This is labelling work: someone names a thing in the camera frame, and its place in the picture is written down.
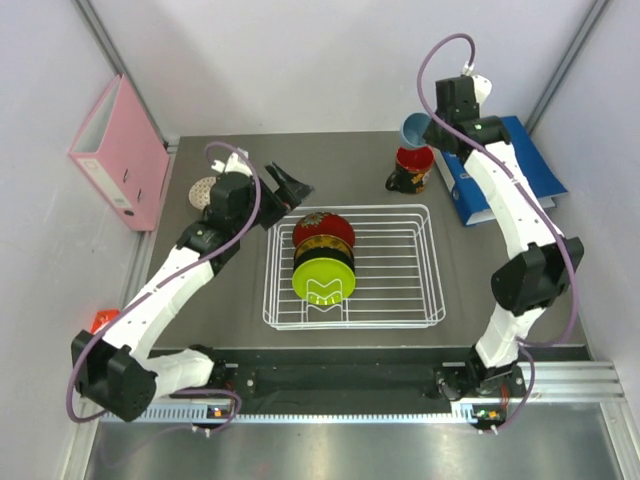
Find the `black skull mug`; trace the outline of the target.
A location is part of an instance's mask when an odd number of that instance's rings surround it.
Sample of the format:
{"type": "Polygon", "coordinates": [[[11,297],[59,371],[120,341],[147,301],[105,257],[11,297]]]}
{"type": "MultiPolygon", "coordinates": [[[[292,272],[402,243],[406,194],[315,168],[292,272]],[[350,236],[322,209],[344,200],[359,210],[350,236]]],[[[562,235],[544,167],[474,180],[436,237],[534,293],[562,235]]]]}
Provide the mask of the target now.
{"type": "Polygon", "coordinates": [[[428,146],[417,149],[400,147],[395,167],[385,182],[385,188],[402,194],[421,193],[435,164],[435,156],[428,146]]]}

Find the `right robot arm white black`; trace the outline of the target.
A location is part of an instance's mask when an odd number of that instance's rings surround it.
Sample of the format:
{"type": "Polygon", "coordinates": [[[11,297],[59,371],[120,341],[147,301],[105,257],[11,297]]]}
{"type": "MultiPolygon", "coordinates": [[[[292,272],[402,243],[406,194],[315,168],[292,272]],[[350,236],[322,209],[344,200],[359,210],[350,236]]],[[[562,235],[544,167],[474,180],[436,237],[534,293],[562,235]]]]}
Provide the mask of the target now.
{"type": "Polygon", "coordinates": [[[436,374],[441,394],[459,400],[471,392],[490,395],[511,375],[532,325],[574,280],[584,246],[577,237],[565,237],[543,211],[503,121],[481,115],[490,82],[459,75],[437,81],[435,89],[437,108],[423,138],[455,156],[478,185],[508,255],[491,277],[496,306],[464,368],[436,374]]]}

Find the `patterned small bowl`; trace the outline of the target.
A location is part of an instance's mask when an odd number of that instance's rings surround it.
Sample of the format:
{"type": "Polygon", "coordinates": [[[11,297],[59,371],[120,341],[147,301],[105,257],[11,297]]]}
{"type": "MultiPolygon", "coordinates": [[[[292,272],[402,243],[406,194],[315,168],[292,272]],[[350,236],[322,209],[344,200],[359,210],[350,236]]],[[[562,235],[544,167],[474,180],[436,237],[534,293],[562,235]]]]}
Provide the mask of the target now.
{"type": "Polygon", "coordinates": [[[216,178],[204,177],[194,183],[188,193],[189,203],[199,211],[203,211],[210,203],[210,191],[215,185],[216,178]]]}

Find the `light blue cup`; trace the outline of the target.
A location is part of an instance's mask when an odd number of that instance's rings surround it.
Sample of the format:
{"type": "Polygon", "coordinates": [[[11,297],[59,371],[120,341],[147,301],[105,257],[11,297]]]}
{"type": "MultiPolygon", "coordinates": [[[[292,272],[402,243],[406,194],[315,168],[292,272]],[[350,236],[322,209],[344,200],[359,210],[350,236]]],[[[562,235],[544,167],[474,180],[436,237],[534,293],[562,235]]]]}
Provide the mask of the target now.
{"type": "Polygon", "coordinates": [[[423,138],[431,118],[425,112],[410,114],[399,129],[401,146],[405,149],[416,150],[427,145],[423,138]]]}

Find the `red floral bowl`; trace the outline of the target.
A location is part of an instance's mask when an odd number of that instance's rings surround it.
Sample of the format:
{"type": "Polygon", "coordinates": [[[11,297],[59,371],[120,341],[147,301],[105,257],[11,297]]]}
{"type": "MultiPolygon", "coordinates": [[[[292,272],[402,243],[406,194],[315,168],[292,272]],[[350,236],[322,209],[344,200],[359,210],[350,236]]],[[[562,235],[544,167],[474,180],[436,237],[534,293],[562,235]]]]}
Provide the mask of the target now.
{"type": "Polygon", "coordinates": [[[329,235],[346,242],[350,247],[356,243],[352,225],[342,216],[327,211],[311,212],[301,218],[292,233],[292,242],[298,247],[303,241],[316,235],[329,235]]]}

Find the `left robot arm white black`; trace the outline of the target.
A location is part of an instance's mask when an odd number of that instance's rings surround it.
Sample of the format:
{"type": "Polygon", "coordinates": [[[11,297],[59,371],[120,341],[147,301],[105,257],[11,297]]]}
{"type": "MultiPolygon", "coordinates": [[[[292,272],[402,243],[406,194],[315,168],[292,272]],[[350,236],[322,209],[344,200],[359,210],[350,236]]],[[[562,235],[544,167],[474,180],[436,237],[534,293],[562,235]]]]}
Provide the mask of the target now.
{"type": "Polygon", "coordinates": [[[200,220],[189,225],[152,279],[97,332],[72,341],[75,390],[106,412],[130,422],[156,399],[196,388],[216,396],[226,387],[225,370],[203,346],[152,357],[151,349],[188,300],[214,279],[238,252],[250,229],[269,229],[313,192],[274,163],[271,190],[250,168],[229,165],[214,178],[200,220]]]}

